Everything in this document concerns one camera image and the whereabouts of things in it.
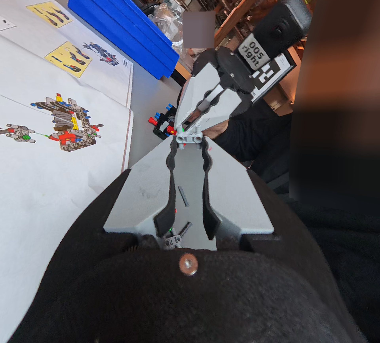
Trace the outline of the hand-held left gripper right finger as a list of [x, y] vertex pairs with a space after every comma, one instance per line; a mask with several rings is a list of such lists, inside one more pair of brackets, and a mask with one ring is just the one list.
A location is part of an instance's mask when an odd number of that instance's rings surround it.
[[208, 239], [272, 234], [273, 224], [248, 170], [208, 137], [202, 141], [202, 157], [202, 217]]

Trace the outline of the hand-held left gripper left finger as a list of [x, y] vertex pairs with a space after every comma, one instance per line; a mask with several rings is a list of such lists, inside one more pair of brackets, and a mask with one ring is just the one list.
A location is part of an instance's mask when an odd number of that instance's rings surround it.
[[175, 221], [177, 142], [168, 137], [132, 166], [104, 224], [106, 232], [163, 238]]

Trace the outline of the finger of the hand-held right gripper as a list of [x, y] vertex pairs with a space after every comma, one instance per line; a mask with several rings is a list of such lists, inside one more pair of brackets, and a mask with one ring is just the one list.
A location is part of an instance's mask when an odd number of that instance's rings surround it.
[[185, 83], [175, 115], [177, 134], [201, 134], [221, 122], [221, 86], [217, 69], [207, 63]]
[[215, 104], [202, 106], [204, 109], [200, 116], [186, 127], [186, 131], [195, 131], [196, 125], [200, 125], [200, 131], [203, 131], [228, 120], [241, 103], [239, 95], [229, 88], [217, 95], [214, 100], [217, 100]]

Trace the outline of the light grey lego connector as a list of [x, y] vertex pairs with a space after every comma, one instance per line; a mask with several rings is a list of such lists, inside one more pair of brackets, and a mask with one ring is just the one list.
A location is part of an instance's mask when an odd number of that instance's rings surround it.
[[184, 131], [180, 124], [177, 126], [176, 142], [180, 150], [183, 150], [186, 144], [195, 144], [197, 149], [200, 150], [202, 140], [203, 134], [199, 124], [195, 125], [188, 131]]

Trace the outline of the person's right forearm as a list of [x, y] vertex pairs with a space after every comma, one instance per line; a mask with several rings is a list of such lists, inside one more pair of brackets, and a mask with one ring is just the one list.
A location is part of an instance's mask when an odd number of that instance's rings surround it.
[[279, 116], [259, 100], [229, 119], [226, 130], [214, 140], [240, 162], [251, 161], [251, 169], [269, 181], [289, 171], [292, 117], [293, 113]]

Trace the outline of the grey lego connector green pin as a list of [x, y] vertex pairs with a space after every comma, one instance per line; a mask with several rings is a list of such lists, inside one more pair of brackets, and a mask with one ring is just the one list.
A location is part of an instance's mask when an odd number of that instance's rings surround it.
[[173, 250], [182, 247], [182, 236], [178, 234], [174, 227], [172, 227], [165, 235], [163, 249]]

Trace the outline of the black red lego assembly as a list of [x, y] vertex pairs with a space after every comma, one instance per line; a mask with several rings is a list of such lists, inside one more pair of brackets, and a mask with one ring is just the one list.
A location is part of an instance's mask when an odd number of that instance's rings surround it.
[[153, 133], [165, 140], [167, 137], [176, 136], [177, 131], [175, 130], [175, 116], [177, 108], [172, 104], [166, 106], [166, 113], [156, 112], [154, 117], [150, 117], [148, 122], [154, 126]]

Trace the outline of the person's right hand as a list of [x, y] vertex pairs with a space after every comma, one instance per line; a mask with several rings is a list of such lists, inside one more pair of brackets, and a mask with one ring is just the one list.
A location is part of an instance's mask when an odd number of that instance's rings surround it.
[[211, 140], [215, 140], [217, 137], [219, 137], [221, 134], [223, 134], [227, 130], [228, 124], [229, 124], [229, 120], [225, 120], [212, 127], [204, 129], [202, 131], [202, 134], [210, 138]]

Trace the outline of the crumpled clear plastic bag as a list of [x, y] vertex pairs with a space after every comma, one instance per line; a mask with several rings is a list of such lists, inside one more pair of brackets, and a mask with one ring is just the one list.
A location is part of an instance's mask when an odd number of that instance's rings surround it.
[[183, 12], [184, 8], [175, 1], [161, 3], [155, 6], [150, 20], [171, 41], [172, 48], [181, 55], [183, 46]]

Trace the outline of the thick open instruction booklet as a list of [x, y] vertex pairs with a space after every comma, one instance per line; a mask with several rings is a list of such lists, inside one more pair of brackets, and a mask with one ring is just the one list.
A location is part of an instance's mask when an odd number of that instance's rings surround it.
[[[7, 342], [26, 314], [59, 243], [73, 222], [126, 169], [133, 112], [43, 58], [1, 37], [1, 129], [34, 130], [34, 143], [1, 135], [0, 334]], [[89, 146], [67, 152], [46, 98], [87, 110]]]

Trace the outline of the blue plastic bin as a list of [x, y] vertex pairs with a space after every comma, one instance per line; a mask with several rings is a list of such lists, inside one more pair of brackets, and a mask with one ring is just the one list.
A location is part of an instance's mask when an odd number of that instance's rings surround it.
[[68, 7], [156, 79], [172, 75], [178, 53], [132, 0], [68, 0]]

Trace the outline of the person's black clothing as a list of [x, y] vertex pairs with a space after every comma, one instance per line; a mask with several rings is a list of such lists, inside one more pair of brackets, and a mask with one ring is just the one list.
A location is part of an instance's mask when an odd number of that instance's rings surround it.
[[289, 154], [258, 156], [250, 169], [289, 205], [320, 246], [340, 294], [368, 342], [380, 340], [379, 215], [302, 203], [289, 197]]

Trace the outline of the flat instruction booklet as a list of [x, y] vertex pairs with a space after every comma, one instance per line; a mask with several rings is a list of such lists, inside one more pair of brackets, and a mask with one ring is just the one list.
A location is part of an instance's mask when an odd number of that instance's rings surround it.
[[130, 108], [133, 63], [55, 0], [0, 0], [1, 37]]

